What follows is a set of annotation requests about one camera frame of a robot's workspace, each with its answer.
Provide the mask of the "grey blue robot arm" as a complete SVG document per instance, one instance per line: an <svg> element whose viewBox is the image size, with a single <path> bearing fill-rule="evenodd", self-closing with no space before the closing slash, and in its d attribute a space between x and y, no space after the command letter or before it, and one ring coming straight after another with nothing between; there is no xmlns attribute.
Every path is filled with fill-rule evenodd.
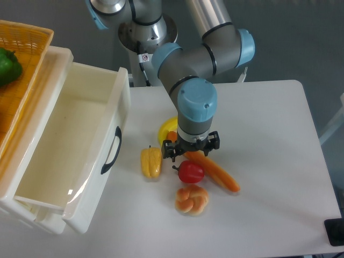
<svg viewBox="0 0 344 258"><path fill-rule="evenodd" d="M252 35L234 27L223 1L187 1L202 39L189 51L177 43L174 21L162 12L161 1L87 1L100 30L120 20L118 37L134 53L139 78L150 85L157 78L177 113L177 138L164 140L164 158L186 152L208 154L220 147L210 130L217 108L217 92L209 78L249 62L255 54Z"/></svg>

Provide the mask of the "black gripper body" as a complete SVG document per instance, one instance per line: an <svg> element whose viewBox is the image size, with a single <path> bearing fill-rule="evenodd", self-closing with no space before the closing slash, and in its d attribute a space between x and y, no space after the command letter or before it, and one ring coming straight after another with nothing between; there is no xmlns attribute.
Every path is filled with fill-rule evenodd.
<svg viewBox="0 0 344 258"><path fill-rule="evenodd" d="M220 137L217 131L207 135L204 140L197 139L195 142L188 142L182 139L178 133L171 131L167 134L166 140L163 141L161 152L164 159L170 158L171 154L181 156L187 152L203 152L205 149L212 151L219 149Z"/></svg>

